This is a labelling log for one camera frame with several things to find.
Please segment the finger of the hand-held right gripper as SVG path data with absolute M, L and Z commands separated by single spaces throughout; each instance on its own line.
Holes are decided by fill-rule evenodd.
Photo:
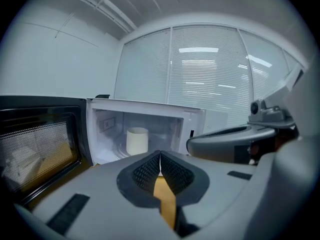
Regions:
M 272 140 L 273 128 L 250 128 L 225 135 L 199 135 L 186 142 L 186 149 L 193 157 L 233 164 L 248 164 L 252 159 L 252 144 Z
M 251 129 L 251 127 L 249 125 L 244 125 L 244 126 L 237 126 L 237 127 L 232 127 L 232 128 L 220 129 L 217 131 L 204 133 L 204 135 L 228 135 L 228 134 L 234 134 L 234 133 L 247 131 L 250 129 Z

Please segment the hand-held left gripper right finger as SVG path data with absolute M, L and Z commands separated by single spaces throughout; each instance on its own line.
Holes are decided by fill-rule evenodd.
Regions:
M 244 240 L 250 211 L 235 206 L 254 168 L 160 152 L 161 173 L 175 197 L 174 231 L 160 240 Z

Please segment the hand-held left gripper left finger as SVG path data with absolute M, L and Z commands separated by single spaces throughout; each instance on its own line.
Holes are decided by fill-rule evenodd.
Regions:
M 179 240 L 160 213 L 153 190 L 144 190 L 132 172 L 159 155 L 146 153 L 86 170 L 28 211 L 15 209 L 35 240 Z

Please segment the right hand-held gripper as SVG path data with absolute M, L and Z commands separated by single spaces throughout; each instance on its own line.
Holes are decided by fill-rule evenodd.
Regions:
M 299 138 L 274 155 L 266 183 L 254 174 L 209 231 L 212 240 L 274 240 L 294 219 L 320 177 L 320 57 L 284 100 Z

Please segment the white cup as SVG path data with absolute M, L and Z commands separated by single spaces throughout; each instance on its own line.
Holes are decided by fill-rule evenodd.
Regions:
M 130 156 L 146 153 L 149 148 L 149 131 L 143 127 L 131 127 L 126 133 L 126 152 Z

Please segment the white microwave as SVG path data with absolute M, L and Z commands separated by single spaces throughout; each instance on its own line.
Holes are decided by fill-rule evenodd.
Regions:
M 205 132 L 207 111 L 104 98 L 0 95 L 0 179 L 26 205 L 78 167 L 119 160 L 112 151 L 133 127 L 148 130 L 148 151 L 186 154 Z

